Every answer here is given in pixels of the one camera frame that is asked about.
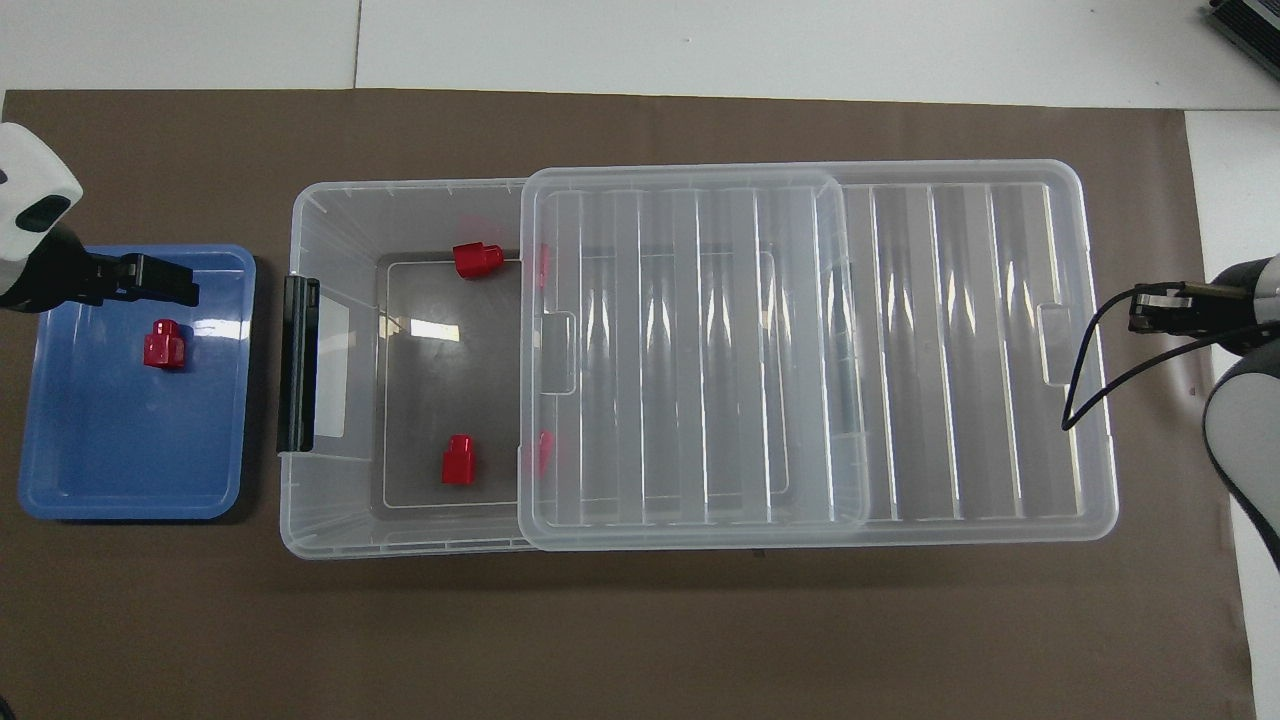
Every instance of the white floor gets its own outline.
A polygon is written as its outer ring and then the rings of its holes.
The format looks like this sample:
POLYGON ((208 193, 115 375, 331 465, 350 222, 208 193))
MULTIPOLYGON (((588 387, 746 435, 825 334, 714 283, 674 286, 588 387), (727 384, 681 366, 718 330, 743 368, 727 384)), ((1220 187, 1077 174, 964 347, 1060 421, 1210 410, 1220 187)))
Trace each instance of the white floor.
MULTIPOLYGON (((4 0, 0 104, 5 88, 449 87, 1204 110, 1188 138, 1213 275, 1280 252, 1280 81, 1204 5, 4 0)), ((1258 717, 1280 720, 1280 575, 1234 519, 1258 717)))

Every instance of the clear plastic bin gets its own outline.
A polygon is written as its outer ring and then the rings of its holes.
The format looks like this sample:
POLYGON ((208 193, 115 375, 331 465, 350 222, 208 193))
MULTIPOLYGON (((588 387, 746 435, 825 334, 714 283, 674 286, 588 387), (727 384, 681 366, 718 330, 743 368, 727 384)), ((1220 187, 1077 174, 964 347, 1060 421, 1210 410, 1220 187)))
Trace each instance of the clear plastic bin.
MULTIPOLYGON (((1073 541, 1116 519, 1105 404, 1057 427, 1094 306, 1061 163, 323 183, 291 272, 321 296, 315 447, 282 454, 303 557, 1073 541), (477 240, 513 261, 462 281, 448 251, 477 240), (439 482, 453 433, 474 486, 439 482)), ((1082 383, 1101 378, 1091 355, 1082 383)))

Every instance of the container handle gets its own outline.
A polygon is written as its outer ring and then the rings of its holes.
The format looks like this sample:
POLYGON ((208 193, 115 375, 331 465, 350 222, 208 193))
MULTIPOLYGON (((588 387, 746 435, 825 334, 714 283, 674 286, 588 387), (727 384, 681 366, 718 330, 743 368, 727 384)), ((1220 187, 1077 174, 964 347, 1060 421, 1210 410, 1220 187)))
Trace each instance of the container handle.
POLYGON ((288 275, 284 278, 278 452, 306 452, 315 445, 319 342, 320 281, 288 275))

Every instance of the brown surface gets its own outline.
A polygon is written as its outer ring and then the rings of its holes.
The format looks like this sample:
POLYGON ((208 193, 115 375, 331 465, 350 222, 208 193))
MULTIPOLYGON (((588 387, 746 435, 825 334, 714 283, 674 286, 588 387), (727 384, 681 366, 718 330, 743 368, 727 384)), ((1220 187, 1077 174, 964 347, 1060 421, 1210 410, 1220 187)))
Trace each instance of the brown surface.
MULTIPOLYGON (((0 315, 0 693, 46 717, 1248 717, 1207 379, 1112 404, 1100 542, 306 562, 276 533, 282 275, 323 179, 548 165, 1059 158, 1100 295, 1201 275, 1175 111, 468 92, 22 92, 92 242, 259 258, 242 500, 212 525, 41 523, 14 486, 35 319, 0 315)), ((1117 369, 1164 347, 1112 324, 1117 369)), ((180 464, 180 457, 174 459, 180 464)))

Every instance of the plastic tray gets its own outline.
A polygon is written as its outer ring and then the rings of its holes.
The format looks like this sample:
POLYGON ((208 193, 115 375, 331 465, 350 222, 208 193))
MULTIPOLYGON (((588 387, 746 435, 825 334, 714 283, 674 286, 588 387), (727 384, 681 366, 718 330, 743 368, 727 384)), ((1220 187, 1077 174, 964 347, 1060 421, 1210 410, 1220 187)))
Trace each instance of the plastic tray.
POLYGON ((200 306, 63 304, 40 320, 18 497, 36 518, 202 520, 239 495, 253 256, 232 245, 93 247, 187 265, 200 306), (182 325, 182 370, 142 364, 151 324, 182 325))

